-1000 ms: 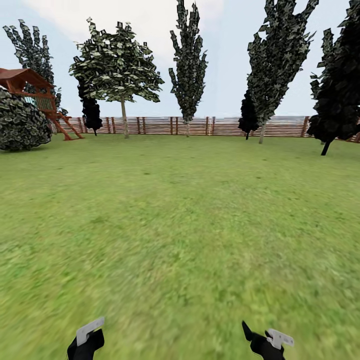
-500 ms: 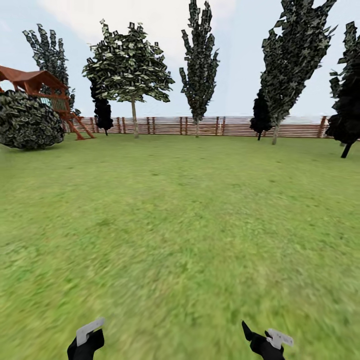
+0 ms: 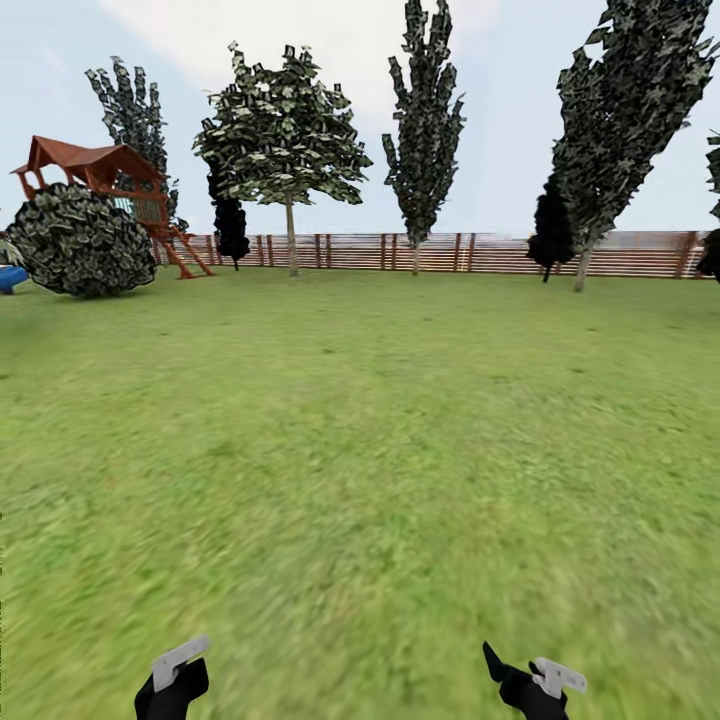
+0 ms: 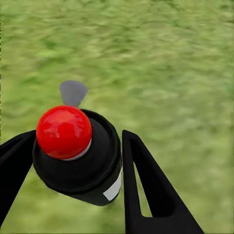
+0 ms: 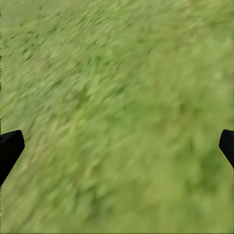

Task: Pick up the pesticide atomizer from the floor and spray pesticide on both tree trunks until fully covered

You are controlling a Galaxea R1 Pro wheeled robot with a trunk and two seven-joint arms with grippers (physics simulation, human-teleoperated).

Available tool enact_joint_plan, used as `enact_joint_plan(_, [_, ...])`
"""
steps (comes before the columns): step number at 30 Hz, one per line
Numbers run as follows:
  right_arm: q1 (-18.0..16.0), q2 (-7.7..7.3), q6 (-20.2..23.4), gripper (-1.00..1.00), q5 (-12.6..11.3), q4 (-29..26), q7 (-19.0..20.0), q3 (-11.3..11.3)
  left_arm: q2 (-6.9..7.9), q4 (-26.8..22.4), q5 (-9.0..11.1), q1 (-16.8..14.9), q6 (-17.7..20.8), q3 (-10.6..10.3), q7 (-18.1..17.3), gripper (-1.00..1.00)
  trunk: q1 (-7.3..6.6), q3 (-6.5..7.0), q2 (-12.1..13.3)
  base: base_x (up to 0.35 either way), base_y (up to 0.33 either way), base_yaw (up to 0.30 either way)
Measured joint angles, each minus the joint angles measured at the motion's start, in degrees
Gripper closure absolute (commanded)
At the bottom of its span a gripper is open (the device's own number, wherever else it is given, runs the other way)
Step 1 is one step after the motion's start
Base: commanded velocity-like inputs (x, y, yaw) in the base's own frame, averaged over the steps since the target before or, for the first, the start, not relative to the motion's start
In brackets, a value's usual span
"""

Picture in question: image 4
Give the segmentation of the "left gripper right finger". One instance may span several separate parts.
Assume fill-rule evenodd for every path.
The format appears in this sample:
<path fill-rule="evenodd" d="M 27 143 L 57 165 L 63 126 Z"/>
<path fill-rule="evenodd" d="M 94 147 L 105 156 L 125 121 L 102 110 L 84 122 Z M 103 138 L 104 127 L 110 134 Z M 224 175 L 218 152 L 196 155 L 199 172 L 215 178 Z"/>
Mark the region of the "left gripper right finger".
<path fill-rule="evenodd" d="M 126 234 L 204 234 L 141 138 L 122 130 Z M 153 217 L 144 217 L 138 196 L 137 167 Z"/>

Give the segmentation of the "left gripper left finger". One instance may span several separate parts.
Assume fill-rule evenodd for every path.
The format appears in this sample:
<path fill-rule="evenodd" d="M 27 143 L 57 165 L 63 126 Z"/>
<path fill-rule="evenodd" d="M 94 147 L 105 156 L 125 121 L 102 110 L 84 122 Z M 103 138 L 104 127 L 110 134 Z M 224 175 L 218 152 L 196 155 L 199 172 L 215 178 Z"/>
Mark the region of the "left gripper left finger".
<path fill-rule="evenodd" d="M 0 227 L 33 165 L 35 138 L 32 130 L 0 145 Z"/>

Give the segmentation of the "pesticide atomizer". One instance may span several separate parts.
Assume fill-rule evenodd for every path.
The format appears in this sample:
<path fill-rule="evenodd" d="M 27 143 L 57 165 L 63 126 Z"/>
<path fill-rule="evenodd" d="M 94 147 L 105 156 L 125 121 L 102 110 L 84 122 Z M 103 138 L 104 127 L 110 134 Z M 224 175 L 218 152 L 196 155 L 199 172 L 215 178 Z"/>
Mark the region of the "pesticide atomizer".
<path fill-rule="evenodd" d="M 45 185 L 97 206 L 112 203 L 122 181 L 122 150 L 115 126 L 98 113 L 79 109 L 87 87 L 76 80 L 60 85 L 64 105 L 40 118 L 33 165 Z"/>

